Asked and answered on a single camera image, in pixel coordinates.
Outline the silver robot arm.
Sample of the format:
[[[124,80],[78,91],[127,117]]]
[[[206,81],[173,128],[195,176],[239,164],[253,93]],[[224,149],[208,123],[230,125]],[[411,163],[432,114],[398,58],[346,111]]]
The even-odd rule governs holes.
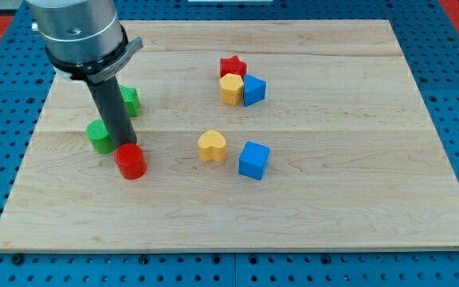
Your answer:
[[[117,73],[143,48],[130,40],[112,0],[26,0],[32,29],[45,43],[53,67],[72,81],[83,81],[114,147],[137,137]]]

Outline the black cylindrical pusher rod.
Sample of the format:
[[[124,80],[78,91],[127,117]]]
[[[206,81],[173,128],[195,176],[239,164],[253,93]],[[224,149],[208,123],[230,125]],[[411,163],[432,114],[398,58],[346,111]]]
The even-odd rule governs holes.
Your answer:
[[[87,83],[97,110],[114,147],[136,144],[137,137],[115,77],[93,84]]]

